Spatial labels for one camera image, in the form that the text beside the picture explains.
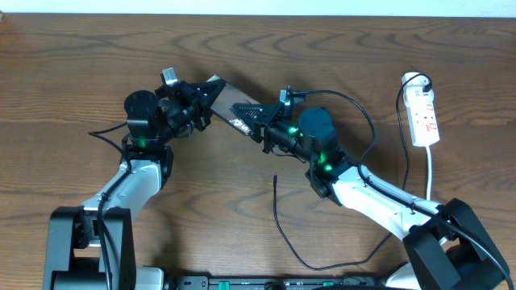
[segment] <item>white background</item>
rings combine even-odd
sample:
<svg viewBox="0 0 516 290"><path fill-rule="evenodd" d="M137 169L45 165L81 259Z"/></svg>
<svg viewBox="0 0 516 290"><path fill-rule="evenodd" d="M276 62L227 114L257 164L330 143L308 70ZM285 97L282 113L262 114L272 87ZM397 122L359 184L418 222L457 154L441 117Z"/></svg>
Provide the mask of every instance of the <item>white background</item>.
<svg viewBox="0 0 516 290"><path fill-rule="evenodd" d="M516 17L516 0L0 0L0 10L6 13Z"/></svg>

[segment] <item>wood grain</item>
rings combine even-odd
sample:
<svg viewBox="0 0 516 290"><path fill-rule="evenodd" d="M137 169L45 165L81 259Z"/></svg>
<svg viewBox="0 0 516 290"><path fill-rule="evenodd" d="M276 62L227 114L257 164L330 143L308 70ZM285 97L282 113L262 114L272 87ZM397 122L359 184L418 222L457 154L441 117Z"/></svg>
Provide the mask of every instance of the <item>wood grain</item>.
<svg viewBox="0 0 516 290"><path fill-rule="evenodd" d="M280 89L335 89L361 103L379 144L367 164L400 184L405 160L394 109L401 75L435 83L441 141L434 197L468 202L516 268L516 21L357 17L9 14L0 23L0 288L40 288L48 218L79 205L115 173L118 152L89 138L125 118L123 100L160 84L173 66L187 81L214 73L260 102ZM341 142L359 155L370 142L356 109L331 96ZM321 275L290 253L273 222L279 213L313 265L365 257L385 231L319 199L295 159L214 118L208 130L173 140L173 175L134 224L139 264L214 276ZM123 132L112 134L121 138ZM423 195L425 153L410 147L408 189ZM392 239L367 264L323 273L386 273L406 259Z"/></svg>

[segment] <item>white cable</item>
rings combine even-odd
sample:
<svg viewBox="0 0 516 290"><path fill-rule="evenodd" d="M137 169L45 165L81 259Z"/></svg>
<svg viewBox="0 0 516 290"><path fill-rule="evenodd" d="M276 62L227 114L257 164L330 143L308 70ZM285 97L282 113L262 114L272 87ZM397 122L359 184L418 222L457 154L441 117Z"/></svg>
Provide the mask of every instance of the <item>white cable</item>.
<svg viewBox="0 0 516 290"><path fill-rule="evenodd" d="M428 164L428 179L427 179L427 200L431 200L432 188L432 155L430 153L430 146L425 146L427 150L427 164Z"/></svg>

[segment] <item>power strip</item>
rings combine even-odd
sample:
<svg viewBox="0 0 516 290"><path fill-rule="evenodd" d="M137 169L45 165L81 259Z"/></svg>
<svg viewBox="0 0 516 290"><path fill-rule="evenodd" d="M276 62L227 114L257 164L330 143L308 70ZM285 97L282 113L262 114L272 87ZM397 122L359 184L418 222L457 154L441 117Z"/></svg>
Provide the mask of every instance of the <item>power strip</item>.
<svg viewBox="0 0 516 290"><path fill-rule="evenodd" d="M408 72L402 78L405 84L418 72ZM410 137L412 145L428 147L439 141L439 130L434 110L434 90L424 92L423 88L430 80L425 76L415 77L403 88L403 102L409 117Z"/></svg>

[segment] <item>brown wood surface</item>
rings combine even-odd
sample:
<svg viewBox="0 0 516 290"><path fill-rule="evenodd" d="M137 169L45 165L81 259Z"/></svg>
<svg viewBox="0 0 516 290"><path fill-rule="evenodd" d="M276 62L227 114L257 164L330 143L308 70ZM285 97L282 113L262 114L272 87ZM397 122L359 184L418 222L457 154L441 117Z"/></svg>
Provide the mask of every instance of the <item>brown wood surface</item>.
<svg viewBox="0 0 516 290"><path fill-rule="evenodd" d="M394 109L400 77L426 72L441 134L434 198L469 203L514 270L515 48L514 19L8 14L0 23L0 288L40 288L50 213L80 205L117 170L118 152L86 132L122 122L125 97L155 89L171 66L192 82L216 73L260 102L276 102L287 85L349 94L377 126L367 165L394 184L405 168ZM349 103L316 96L307 106L330 108L354 155L367 147L367 124ZM360 267L308 271L274 225L274 172L281 222L308 263L362 259L385 230L319 199L305 165L263 154L217 118L171 144L172 178L134 224L138 264L316 276L386 273L406 259L393 238ZM423 196L425 151L410 146L410 157L408 190Z"/></svg>

